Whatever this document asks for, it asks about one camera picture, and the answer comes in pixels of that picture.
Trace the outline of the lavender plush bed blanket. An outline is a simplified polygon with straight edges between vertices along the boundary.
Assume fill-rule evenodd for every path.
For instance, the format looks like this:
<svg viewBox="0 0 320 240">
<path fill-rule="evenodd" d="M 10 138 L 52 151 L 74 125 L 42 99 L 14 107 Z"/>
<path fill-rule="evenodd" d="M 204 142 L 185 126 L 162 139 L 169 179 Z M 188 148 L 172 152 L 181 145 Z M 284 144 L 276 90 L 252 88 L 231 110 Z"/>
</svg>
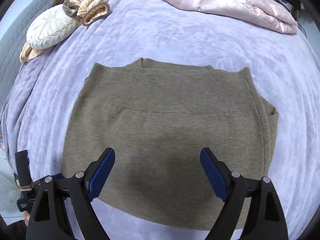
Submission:
<svg viewBox="0 0 320 240">
<path fill-rule="evenodd" d="M 20 66 L 3 102 L 5 156 L 29 151 L 34 179 L 58 173 L 71 111 L 95 63 L 122 67 L 141 57 L 248 67 L 259 94 L 280 114 L 269 170 L 297 239 L 319 206 L 319 60 L 302 33 L 284 35 L 233 18 L 182 11 L 160 0 L 110 0 L 111 15 Z"/>
</svg>

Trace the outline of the pink satin puffer jacket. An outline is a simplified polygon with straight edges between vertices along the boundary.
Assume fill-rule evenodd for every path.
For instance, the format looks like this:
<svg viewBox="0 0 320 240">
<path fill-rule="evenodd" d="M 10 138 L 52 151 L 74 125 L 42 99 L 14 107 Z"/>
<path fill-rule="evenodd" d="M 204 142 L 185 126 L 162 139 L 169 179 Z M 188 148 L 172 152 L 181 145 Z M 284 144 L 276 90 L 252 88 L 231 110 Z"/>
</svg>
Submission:
<svg viewBox="0 0 320 240">
<path fill-rule="evenodd" d="M 282 34 L 295 35 L 298 23 L 274 0 L 164 0 L 177 9 L 236 18 Z"/>
</svg>

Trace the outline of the peach and brown knot pillow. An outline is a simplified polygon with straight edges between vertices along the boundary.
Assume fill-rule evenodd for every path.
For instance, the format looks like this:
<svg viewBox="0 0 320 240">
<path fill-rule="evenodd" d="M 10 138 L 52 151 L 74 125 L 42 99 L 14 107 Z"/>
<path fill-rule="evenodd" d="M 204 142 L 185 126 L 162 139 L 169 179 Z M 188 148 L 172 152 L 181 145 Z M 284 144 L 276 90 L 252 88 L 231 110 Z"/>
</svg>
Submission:
<svg viewBox="0 0 320 240">
<path fill-rule="evenodd" d="M 79 20 L 79 26 L 89 26 L 93 22 L 106 18 L 111 13 L 109 0 L 55 0 L 52 7 L 63 5 L 63 10 Z M 20 52 L 20 62 L 26 63 L 40 56 L 46 49 L 33 49 L 27 42 Z"/>
</svg>

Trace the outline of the olive brown knit sweater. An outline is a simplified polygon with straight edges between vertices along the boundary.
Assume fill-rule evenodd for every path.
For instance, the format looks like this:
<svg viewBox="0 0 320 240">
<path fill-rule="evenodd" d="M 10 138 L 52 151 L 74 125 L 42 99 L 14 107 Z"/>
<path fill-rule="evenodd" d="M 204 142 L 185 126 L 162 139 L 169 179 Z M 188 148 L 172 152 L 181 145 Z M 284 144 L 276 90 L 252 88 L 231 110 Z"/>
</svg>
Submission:
<svg viewBox="0 0 320 240">
<path fill-rule="evenodd" d="M 210 230 L 223 203 L 200 164 L 201 150 L 260 179 L 272 160 L 278 118 L 248 68 L 151 59 L 95 64 L 72 110 L 61 171 L 70 177 L 110 147 L 116 161 L 100 200 L 155 223 Z"/>
</svg>

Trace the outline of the grey quilted headboard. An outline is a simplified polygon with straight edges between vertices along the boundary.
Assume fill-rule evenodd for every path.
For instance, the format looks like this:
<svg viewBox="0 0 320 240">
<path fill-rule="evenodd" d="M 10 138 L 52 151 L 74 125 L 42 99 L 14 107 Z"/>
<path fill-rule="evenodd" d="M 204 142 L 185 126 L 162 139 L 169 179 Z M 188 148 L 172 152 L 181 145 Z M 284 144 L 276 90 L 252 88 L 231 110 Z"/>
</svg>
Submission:
<svg viewBox="0 0 320 240">
<path fill-rule="evenodd" d="M 54 0 L 33 0 L 14 20 L 1 38 L 1 105 L 5 102 L 21 67 L 20 52 L 26 33 L 37 16 L 53 5 Z"/>
</svg>

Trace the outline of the round white pleated cushion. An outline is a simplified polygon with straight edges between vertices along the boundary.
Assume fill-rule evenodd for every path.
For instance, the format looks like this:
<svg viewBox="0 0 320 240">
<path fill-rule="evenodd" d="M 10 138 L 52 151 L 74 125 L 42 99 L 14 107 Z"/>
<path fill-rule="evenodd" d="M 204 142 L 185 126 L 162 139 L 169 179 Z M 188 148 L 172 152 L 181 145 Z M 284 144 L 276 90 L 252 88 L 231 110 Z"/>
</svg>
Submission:
<svg viewBox="0 0 320 240">
<path fill-rule="evenodd" d="M 42 12 L 29 26 L 26 42 L 33 49 L 47 49 L 68 38 L 79 26 L 79 20 L 68 16 L 63 5 Z"/>
</svg>

